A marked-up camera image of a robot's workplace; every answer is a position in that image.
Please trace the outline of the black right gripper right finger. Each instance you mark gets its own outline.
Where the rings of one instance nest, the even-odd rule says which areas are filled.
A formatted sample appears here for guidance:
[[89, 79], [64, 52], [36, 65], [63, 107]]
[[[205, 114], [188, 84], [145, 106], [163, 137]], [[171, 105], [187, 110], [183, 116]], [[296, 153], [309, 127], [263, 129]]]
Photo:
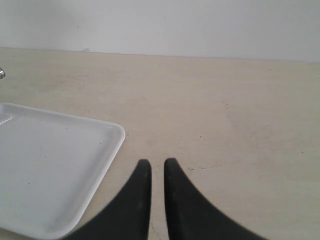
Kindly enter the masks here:
[[175, 158], [164, 162], [165, 217], [170, 240], [263, 240], [211, 204]]

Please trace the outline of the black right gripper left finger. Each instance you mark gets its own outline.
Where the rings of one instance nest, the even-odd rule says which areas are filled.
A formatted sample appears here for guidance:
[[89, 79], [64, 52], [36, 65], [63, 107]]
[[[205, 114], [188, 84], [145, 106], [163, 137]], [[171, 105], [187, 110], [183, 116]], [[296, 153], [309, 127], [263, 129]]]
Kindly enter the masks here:
[[146, 240], [151, 216], [152, 169], [138, 161], [113, 200], [65, 240]]

